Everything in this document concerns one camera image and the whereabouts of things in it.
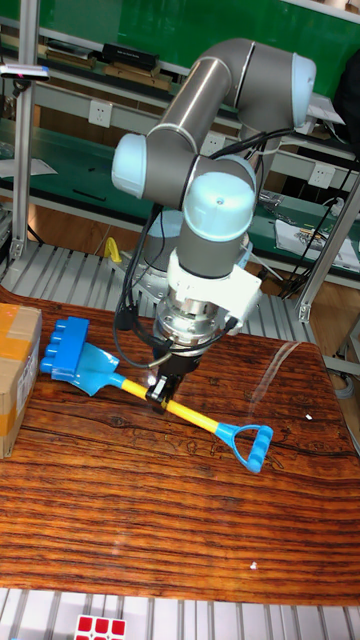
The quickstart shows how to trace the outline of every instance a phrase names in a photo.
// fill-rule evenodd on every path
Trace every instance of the metal grating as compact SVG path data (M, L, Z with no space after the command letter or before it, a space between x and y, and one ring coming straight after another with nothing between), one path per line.
M80 614L122 618L126 640L355 640L358 607L240 604L0 589L0 638L72 638Z
M29 242L26 252L13 262L2 285L20 296L31 296L114 311L123 272L108 260L50 245ZM139 313L153 317L154 295L137 287ZM292 300L263 296L245 323L244 333L282 340L315 342L310 325L299 322Z

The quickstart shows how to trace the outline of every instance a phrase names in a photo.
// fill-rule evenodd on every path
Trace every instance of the robotic arm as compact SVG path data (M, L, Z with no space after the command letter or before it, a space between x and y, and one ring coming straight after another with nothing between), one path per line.
M239 329L261 295L261 281L237 265L261 184L241 155L200 155L205 136L222 103L253 133L279 136L302 125L315 74L315 64L297 54L243 39L222 42L198 58L148 136L127 134L116 149L117 188L184 212L154 324L164 343L156 356L172 344L151 391L163 407L219 329Z

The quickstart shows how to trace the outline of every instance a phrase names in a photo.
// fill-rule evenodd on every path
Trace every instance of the toy shovel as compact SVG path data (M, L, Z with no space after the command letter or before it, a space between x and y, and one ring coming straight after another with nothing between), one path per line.
M88 326L89 321L82 318L69 317L68 320L58 320L50 344L46 347L45 357L40 363L40 370L49 373L53 380L70 382L90 396L111 385L145 400L146 387L115 373L119 364L117 358L85 342ZM233 450L238 460L249 471L258 473L261 470L273 435L270 427L254 424L237 427L216 422L174 400L169 401L167 411L214 433ZM239 453L235 438L242 431L249 429L256 430L257 434L246 460Z

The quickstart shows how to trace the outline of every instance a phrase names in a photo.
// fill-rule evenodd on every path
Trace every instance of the cardboard box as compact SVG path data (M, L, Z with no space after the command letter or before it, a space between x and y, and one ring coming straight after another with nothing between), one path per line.
M11 455L34 388L41 311L0 304L0 458Z

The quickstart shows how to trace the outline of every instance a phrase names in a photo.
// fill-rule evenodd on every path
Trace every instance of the floor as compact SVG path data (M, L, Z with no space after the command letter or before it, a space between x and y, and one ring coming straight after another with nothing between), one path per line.
M103 255L109 236L116 240L119 249L124 250L131 249L137 239L134 231L35 205L30 205L29 224L47 244L97 255ZM259 271L259 266L254 263L248 268L253 273ZM265 293L277 295L279 290L276 278L266 280L263 285ZM312 306L310 322L323 355L334 355L359 312L360 291L326 282L322 285ZM336 388L345 386L338 376L332 375L331 378ZM356 395L340 401L340 404L348 425L360 442L360 382L354 382Z

